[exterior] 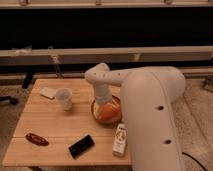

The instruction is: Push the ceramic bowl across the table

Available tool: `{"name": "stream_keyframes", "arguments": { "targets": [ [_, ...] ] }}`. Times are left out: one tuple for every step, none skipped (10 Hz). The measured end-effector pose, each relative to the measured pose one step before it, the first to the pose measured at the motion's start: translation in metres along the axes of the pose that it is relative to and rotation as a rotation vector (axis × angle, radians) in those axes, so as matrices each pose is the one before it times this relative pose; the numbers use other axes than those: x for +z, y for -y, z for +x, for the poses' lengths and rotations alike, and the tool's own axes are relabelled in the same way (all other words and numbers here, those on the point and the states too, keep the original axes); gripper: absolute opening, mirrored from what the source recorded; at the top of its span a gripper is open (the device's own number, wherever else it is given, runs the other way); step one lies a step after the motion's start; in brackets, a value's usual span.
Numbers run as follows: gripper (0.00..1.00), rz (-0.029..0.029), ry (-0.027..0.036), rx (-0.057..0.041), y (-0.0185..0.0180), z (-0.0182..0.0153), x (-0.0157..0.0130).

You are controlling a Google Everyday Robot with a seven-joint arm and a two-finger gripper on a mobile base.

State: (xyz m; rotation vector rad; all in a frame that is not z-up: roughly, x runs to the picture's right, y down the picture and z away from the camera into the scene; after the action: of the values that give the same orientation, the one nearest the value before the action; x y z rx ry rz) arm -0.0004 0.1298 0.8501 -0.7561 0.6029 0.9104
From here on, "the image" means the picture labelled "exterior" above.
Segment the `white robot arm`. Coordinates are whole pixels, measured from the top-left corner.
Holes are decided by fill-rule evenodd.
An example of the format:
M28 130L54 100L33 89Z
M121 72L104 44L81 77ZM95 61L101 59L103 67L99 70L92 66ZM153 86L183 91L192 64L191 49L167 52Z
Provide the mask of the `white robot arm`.
M185 90L175 67L110 70L100 63L85 73L95 100L111 100L111 85L120 88L121 111L133 171L186 171L171 103Z

